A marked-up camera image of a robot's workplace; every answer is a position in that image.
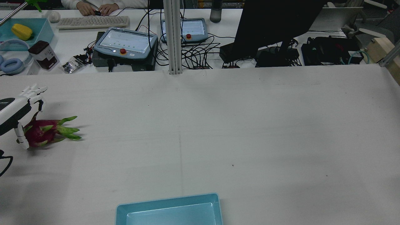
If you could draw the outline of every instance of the computer mouse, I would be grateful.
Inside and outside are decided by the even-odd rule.
[[[59,12],[53,11],[48,16],[48,19],[49,19],[50,23],[58,23],[61,19],[61,15]]]

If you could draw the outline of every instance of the headphone ear cushion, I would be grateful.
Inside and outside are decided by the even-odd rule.
[[[6,74],[17,74],[22,72],[24,64],[18,58],[7,59],[0,65],[0,70]]]

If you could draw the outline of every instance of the metal pole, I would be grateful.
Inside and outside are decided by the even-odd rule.
[[[0,21],[0,26],[2,26],[4,23],[6,23],[11,17],[13,17],[17,12],[21,11],[28,5],[27,2],[24,2],[22,5],[20,5],[18,8],[14,9],[10,14],[8,14],[4,19]]]
[[[164,0],[164,16],[170,74],[182,73],[182,46],[179,0]]]
[[[400,54],[400,41],[394,48],[378,63],[381,67],[386,67],[393,59]]]

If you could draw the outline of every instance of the white desk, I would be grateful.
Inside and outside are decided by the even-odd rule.
[[[113,12],[112,15],[116,15],[120,10]],[[236,30],[239,24],[241,9],[224,9],[222,11],[222,20],[221,22],[215,24],[209,20],[210,10],[209,9],[188,9],[185,10],[185,18],[205,18],[208,32],[217,36],[232,36],[236,35]],[[82,17],[82,15],[77,10],[58,10],[61,14],[61,17]],[[16,14],[14,18],[37,18],[44,17],[46,18],[50,11],[44,10],[43,13],[39,13],[35,10],[23,10]],[[8,14],[8,11],[0,10],[0,18],[4,17]],[[130,27],[128,29],[134,30],[142,16],[145,14],[144,10],[124,10],[119,15],[120,16],[129,16],[130,17]],[[87,29],[87,30],[58,30],[56,29],[56,24],[50,24],[53,32],[54,38],[50,43],[51,47],[57,54],[61,63],[67,62],[72,56],[77,54],[84,54],[83,50],[89,43],[94,41],[97,36],[97,32],[105,31],[105,29]],[[147,26],[147,17],[143,20],[142,25]],[[154,33],[160,33],[160,15],[157,13],[155,15],[150,16],[150,30]],[[144,27],[141,27],[139,31],[147,32]],[[301,47],[302,43],[307,42],[308,37],[315,38],[317,36],[327,36],[327,35],[343,35],[341,32],[337,33],[329,33],[324,34],[321,32],[309,32],[307,34],[301,35],[296,39],[299,41]],[[232,38],[215,38],[214,42],[221,43],[221,45],[232,43],[234,39]],[[218,49],[212,50],[212,52],[219,52]],[[207,62],[211,65],[212,68],[221,68],[223,61],[219,57],[219,54],[208,54]],[[168,61],[160,61],[161,64],[168,63]],[[254,67],[256,62],[253,61],[239,61],[238,65],[241,68],[251,68]],[[54,74],[54,73],[63,73],[58,68],[53,69],[50,72],[42,70],[36,63],[32,64],[29,67],[29,70],[25,70],[22,74]],[[168,70],[168,66],[159,66],[156,64],[156,70]],[[107,72],[107,67],[95,67],[92,64],[86,66],[84,69],[79,71],[78,73],[93,73],[93,72]],[[129,65],[118,65],[114,67],[114,72],[124,72],[124,71],[132,71]]]
[[[400,87],[373,65],[2,77],[82,141],[22,150],[0,223],[114,223],[120,203],[217,192],[225,225],[398,225]]]

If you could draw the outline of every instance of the blue plastic tray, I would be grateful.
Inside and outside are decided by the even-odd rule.
[[[115,224],[223,225],[216,193],[121,204]]]
[[[32,36],[30,39],[25,41],[30,47],[39,40],[50,43],[53,39],[54,33],[46,18],[11,18],[5,24],[0,26],[0,41],[18,39],[18,37],[11,31],[14,24],[22,24],[32,30]],[[27,49],[19,44],[11,44],[4,51],[27,51]]]

